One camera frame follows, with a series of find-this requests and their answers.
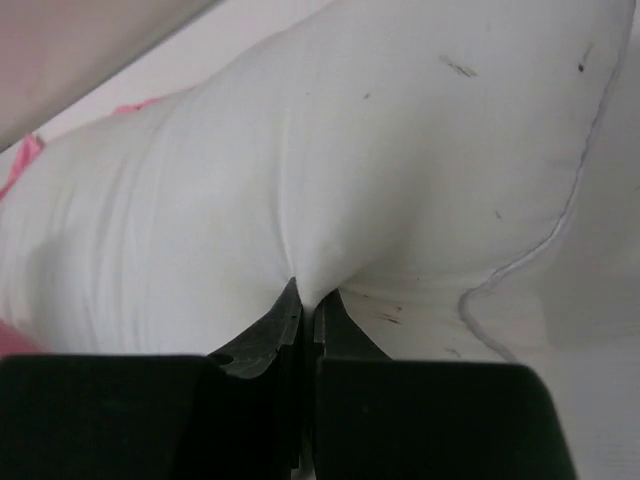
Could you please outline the white pillow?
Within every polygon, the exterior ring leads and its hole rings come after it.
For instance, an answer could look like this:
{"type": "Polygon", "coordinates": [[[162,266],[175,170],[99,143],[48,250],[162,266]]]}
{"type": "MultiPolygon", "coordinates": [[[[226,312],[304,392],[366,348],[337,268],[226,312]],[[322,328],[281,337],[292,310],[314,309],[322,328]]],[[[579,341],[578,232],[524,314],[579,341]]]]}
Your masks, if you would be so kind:
{"type": "Polygon", "coordinates": [[[632,1],[334,1],[49,143],[1,202],[1,317],[208,353],[295,280],[400,358],[509,361],[468,310],[567,221],[632,1]]]}

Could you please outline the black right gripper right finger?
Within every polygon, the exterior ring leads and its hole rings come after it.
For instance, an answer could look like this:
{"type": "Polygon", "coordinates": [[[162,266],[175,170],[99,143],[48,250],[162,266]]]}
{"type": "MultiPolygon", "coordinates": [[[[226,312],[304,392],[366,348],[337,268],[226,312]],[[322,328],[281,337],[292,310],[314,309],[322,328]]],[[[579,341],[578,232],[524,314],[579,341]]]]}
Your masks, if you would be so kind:
{"type": "Polygon", "coordinates": [[[313,315],[320,479],[573,479],[555,406],[523,365],[389,358],[338,292],[313,315]]]}

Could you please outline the pink pillowcase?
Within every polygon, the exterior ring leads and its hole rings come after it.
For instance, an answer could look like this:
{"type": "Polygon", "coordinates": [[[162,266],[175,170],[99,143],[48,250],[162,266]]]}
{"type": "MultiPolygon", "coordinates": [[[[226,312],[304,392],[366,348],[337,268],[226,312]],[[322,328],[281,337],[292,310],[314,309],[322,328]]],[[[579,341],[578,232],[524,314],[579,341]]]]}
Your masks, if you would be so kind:
{"type": "MultiPolygon", "coordinates": [[[[157,97],[135,104],[120,105],[113,110],[112,115],[140,111],[159,100],[160,97],[157,97]]],[[[45,143],[33,133],[26,135],[21,140],[6,181],[2,184],[1,200],[4,200],[20,176],[34,163],[44,148],[45,143]]],[[[1,320],[1,357],[16,354],[38,354],[41,352],[43,352],[43,349],[36,342],[8,325],[4,320],[1,320]]]]}

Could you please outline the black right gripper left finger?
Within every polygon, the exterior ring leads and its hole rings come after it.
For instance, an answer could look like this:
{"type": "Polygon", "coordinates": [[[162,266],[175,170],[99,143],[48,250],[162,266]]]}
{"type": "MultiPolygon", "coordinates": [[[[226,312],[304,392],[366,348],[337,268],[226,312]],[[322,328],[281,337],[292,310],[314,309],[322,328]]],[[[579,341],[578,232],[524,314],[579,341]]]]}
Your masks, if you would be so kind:
{"type": "Polygon", "coordinates": [[[302,305],[209,355],[13,355],[1,362],[5,479],[287,479],[299,464],[302,305]]]}

